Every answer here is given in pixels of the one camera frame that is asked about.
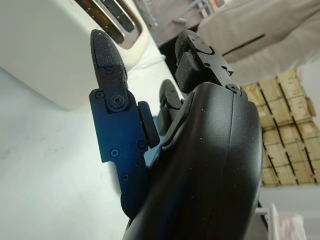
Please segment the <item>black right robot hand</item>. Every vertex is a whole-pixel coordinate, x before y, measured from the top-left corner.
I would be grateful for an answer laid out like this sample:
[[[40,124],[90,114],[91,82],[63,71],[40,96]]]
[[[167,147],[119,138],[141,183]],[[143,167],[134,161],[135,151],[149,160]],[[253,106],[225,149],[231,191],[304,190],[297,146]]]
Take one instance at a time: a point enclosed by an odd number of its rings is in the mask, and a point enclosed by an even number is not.
[[[98,88],[89,94],[102,162],[113,162],[125,240],[241,240],[258,206],[263,137],[257,107],[233,70],[191,30],[175,44],[176,84],[164,80],[160,111],[129,91],[111,38],[94,29]]]

